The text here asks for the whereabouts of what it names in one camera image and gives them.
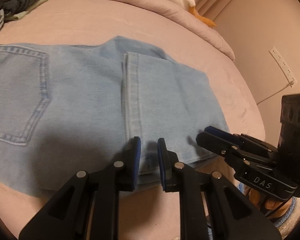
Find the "person's right hand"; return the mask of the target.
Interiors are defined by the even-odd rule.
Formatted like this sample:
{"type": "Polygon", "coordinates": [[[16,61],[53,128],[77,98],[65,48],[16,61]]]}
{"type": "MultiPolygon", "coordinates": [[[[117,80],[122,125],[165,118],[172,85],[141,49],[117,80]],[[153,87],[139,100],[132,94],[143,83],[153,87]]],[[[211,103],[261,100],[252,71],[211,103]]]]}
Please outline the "person's right hand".
{"type": "Polygon", "coordinates": [[[255,189],[249,189],[247,197],[259,210],[265,209],[266,217],[269,219],[282,217],[292,204],[292,198],[285,203],[269,198],[263,203],[261,194],[255,189]]]}

